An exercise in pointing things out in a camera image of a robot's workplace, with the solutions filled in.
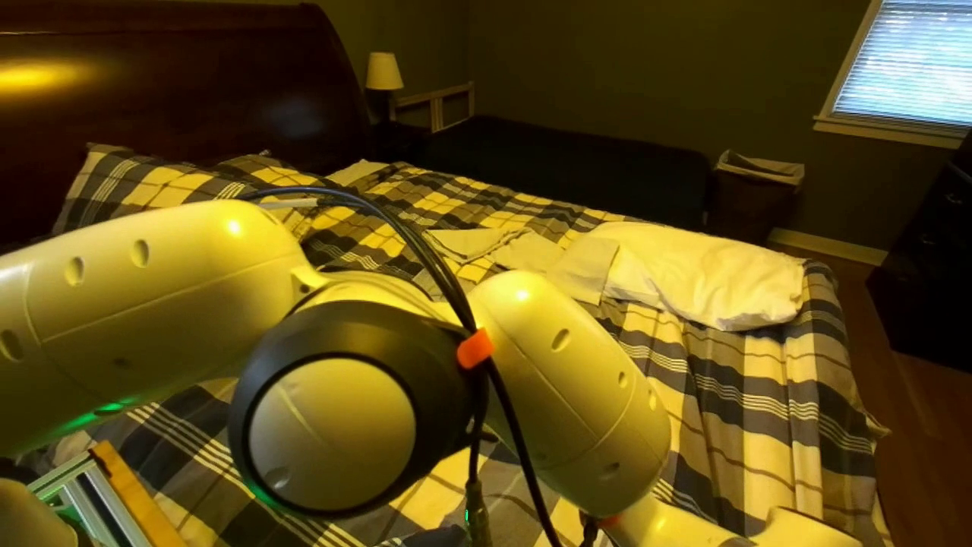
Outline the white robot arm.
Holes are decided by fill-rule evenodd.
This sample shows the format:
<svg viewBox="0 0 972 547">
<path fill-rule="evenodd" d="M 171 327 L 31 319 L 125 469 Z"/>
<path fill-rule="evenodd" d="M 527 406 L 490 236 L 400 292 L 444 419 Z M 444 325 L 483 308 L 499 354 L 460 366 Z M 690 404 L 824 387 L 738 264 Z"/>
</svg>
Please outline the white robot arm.
<svg viewBox="0 0 972 547">
<path fill-rule="evenodd" d="M 862 547 L 794 508 L 728 533 L 656 494 L 672 419 L 629 352 L 537 273 L 444 302 L 323 273 L 265 207 L 196 199 L 0 254 L 0 447 L 17 458 L 200 379 L 237 382 L 228 444 L 285 510 L 356 518 L 495 430 L 613 547 Z"/>
</svg>

